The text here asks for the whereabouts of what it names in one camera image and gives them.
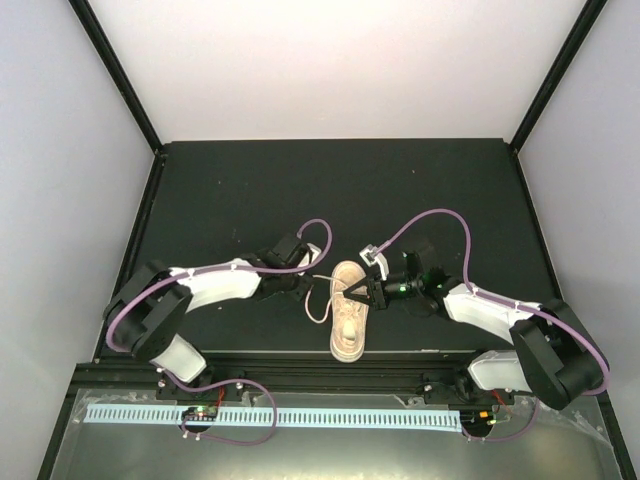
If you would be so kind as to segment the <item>beige worn sneaker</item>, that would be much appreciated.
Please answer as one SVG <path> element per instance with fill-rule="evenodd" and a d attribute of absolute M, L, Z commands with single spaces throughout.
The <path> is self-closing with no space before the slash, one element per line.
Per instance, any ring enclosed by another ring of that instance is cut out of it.
<path fill-rule="evenodd" d="M 364 277 L 362 267 L 350 260 L 338 263 L 332 272 L 330 350 L 333 357 L 342 363 L 353 363 L 364 352 L 369 306 L 343 296 L 348 287 Z"/>

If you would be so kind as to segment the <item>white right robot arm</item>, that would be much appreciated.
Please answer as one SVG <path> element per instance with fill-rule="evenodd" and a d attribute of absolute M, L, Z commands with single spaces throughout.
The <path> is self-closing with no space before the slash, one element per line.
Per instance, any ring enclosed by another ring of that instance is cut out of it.
<path fill-rule="evenodd" d="M 565 302 L 519 303 L 467 287 L 444 271 L 430 243 L 403 252 L 404 267 L 397 272 L 372 246 L 360 256 L 379 270 L 349 285 L 346 299 L 383 310 L 393 301 L 418 298 L 428 314 L 471 325 L 510 344 L 508 350 L 479 354 L 457 374 L 454 388 L 461 400 L 476 403 L 490 390 L 513 390 L 562 410 L 603 385 L 607 362 Z"/>

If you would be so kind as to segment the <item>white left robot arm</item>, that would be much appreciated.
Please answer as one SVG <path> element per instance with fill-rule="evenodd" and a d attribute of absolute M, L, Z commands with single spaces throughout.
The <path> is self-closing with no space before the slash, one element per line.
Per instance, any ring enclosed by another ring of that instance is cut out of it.
<path fill-rule="evenodd" d="M 170 372 L 191 398 L 205 398 L 213 391 L 215 376 L 200 351 L 178 333 L 186 314 L 227 300 L 278 293 L 299 299 L 313 283 L 304 270 L 321 254 L 316 245 L 287 234 L 270 249 L 222 264 L 169 268 L 148 262 L 105 308 L 107 345 Z"/>

